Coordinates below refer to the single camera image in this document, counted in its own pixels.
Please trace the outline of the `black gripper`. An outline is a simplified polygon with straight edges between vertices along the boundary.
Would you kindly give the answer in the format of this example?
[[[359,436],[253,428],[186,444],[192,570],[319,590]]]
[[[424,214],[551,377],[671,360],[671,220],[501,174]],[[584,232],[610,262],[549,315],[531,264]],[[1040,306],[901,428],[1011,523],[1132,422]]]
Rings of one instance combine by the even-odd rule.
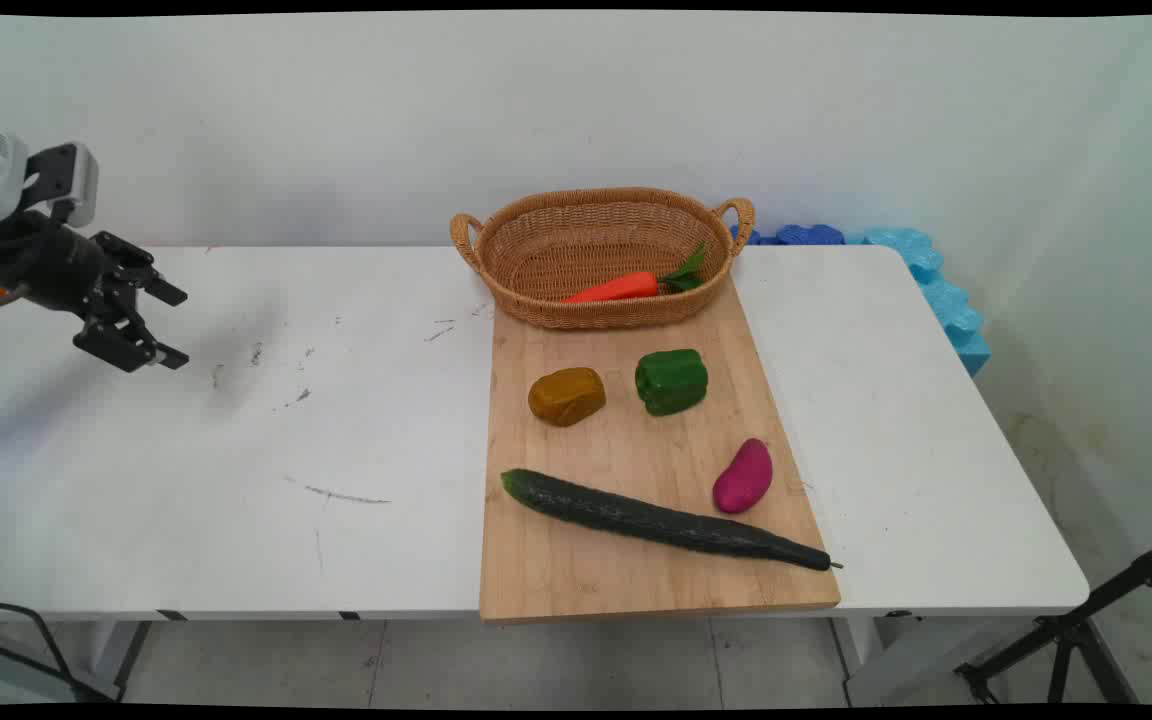
[[[138,310],[138,291],[182,305],[188,293],[156,270],[154,255],[116,234],[82,234],[44,214],[0,222],[0,287],[23,288],[24,300],[61,313],[79,314],[73,344],[106,364],[137,372],[145,366],[179,370],[189,356],[157,340]]]

